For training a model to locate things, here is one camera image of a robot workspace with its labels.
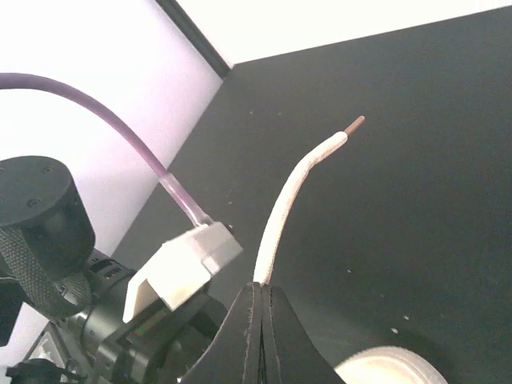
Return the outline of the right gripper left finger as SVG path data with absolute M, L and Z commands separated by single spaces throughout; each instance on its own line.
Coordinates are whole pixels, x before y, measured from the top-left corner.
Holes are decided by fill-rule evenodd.
M 238 293 L 212 343 L 183 383 L 261 381 L 262 288 L 252 282 Z

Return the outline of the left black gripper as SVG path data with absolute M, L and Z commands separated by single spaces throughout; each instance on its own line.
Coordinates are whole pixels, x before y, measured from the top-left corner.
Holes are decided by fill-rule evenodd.
M 172 311 L 151 304 L 124 323 L 120 309 L 99 306 L 86 321 L 88 383 L 179 383 L 206 351 L 226 308 L 200 292 Z

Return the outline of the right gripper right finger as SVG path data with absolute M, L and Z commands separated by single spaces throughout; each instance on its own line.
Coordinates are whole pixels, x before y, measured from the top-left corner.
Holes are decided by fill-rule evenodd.
M 343 383 L 320 355 L 284 291 L 262 288 L 261 376 L 263 383 Z

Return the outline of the white shoelace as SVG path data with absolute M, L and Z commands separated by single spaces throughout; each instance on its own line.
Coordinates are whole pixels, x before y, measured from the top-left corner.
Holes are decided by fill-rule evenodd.
M 290 214 L 298 192 L 314 166 L 344 146 L 349 136 L 365 121 L 359 116 L 343 131 L 338 131 L 308 152 L 293 168 L 284 183 L 272 211 L 268 217 L 262 234 L 254 266 L 253 281 L 261 285 L 269 285 L 274 269 L 275 256 L 282 236 L 286 220 Z

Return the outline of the beige knit sneaker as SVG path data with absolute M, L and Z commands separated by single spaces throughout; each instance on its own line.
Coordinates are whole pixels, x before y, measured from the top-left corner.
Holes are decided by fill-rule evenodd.
M 423 357 L 396 346 L 379 346 L 361 351 L 340 362 L 334 371 L 345 383 L 448 383 Z

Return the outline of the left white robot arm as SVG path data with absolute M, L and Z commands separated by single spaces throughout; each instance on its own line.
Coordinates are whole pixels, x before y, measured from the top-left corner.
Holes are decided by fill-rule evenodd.
M 77 383 L 178 383 L 226 315 L 200 289 L 122 319 L 134 271 L 104 255 L 69 169 L 42 156 L 1 163 L 1 269 L 50 320 Z

